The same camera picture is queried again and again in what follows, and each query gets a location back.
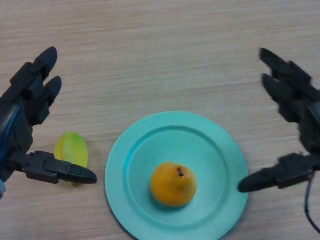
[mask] yellow-green fruit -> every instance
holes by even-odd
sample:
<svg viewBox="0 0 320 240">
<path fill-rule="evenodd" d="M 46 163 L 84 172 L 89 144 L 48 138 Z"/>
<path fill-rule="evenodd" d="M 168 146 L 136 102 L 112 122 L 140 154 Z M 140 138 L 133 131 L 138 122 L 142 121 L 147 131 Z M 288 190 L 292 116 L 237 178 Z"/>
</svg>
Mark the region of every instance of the yellow-green fruit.
<svg viewBox="0 0 320 240">
<path fill-rule="evenodd" d="M 76 132 L 65 132 L 57 141 L 54 157 L 88 168 L 88 148 L 85 140 Z"/>
<path fill-rule="evenodd" d="M 153 172 L 150 190 L 161 204 L 182 207 L 189 203 L 197 191 L 198 181 L 192 170 L 174 162 L 164 162 Z"/>
</svg>

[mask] wooden table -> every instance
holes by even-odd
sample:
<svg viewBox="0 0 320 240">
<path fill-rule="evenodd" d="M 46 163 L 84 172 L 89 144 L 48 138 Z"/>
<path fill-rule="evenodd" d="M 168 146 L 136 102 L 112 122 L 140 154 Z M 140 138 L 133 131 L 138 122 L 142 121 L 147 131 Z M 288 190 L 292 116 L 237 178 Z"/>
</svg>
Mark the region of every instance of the wooden table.
<svg viewBox="0 0 320 240">
<path fill-rule="evenodd" d="M 260 47 L 293 60 L 320 86 L 318 0 L 2 0 L 1 93 L 28 61 L 58 49 L 63 87 L 32 151 L 53 151 L 65 131 L 84 136 L 95 185 L 70 188 L 15 173 L 0 202 L 1 240 L 129 240 L 106 201 L 104 174 L 120 134 L 147 115 L 204 115 L 238 142 L 250 172 L 303 150 L 265 93 Z M 313 240 L 306 184 L 250 195 L 226 240 Z M 320 224 L 320 186 L 312 210 Z"/>
</svg>

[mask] yellow pear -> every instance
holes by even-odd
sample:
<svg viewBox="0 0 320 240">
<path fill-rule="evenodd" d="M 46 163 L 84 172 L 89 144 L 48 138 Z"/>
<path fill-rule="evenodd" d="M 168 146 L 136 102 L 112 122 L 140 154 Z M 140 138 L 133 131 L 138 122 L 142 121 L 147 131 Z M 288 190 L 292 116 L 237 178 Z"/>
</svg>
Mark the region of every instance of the yellow pear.
<svg viewBox="0 0 320 240">
<path fill-rule="evenodd" d="M 150 190 L 161 204 L 170 207 L 182 207 L 189 203 L 197 191 L 196 175 L 188 167 L 164 162 L 153 172 Z"/>
</svg>

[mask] plate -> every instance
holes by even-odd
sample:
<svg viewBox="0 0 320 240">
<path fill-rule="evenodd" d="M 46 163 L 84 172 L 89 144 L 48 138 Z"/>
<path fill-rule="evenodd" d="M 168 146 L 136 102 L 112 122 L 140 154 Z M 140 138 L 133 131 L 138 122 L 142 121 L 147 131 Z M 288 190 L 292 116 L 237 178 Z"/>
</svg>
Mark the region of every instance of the plate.
<svg viewBox="0 0 320 240">
<path fill-rule="evenodd" d="M 163 162 L 192 169 L 197 192 L 182 208 L 156 203 L 153 171 Z M 247 193 L 238 183 L 248 176 L 233 138 L 198 114 L 168 111 L 130 126 L 114 144 L 105 170 L 105 190 L 114 216 L 138 240 L 218 240 L 240 219 Z"/>
</svg>

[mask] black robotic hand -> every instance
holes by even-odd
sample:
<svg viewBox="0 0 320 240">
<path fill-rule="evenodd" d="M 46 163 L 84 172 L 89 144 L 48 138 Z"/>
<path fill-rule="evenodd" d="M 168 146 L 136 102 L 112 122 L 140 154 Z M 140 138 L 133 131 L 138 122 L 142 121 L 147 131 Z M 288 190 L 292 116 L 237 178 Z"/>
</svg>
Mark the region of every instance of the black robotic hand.
<svg viewBox="0 0 320 240">
<path fill-rule="evenodd" d="M 57 160 L 52 153 L 27 154 L 33 144 L 33 127 L 41 125 L 49 116 L 49 108 L 62 87 L 59 76 L 44 85 L 57 59 L 57 50 L 51 47 L 33 63 L 25 63 L 0 98 L 0 180 L 4 183 L 14 171 L 25 173 L 29 179 L 52 184 L 60 179 L 81 184 L 97 182 L 92 171 Z"/>
<path fill-rule="evenodd" d="M 294 62 L 286 62 L 265 48 L 260 50 L 260 59 L 271 68 L 271 76 L 262 75 L 262 84 L 278 104 L 283 118 L 289 123 L 298 124 L 299 139 L 308 155 L 291 153 L 282 156 L 276 166 L 264 168 L 243 179 L 238 190 L 250 193 L 274 186 L 283 189 L 309 181 L 304 211 L 320 234 L 308 207 L 311 184 L 315 172 L 320 170 L 320 91 L 311 85 L 311 76 Z"/>
</svg>

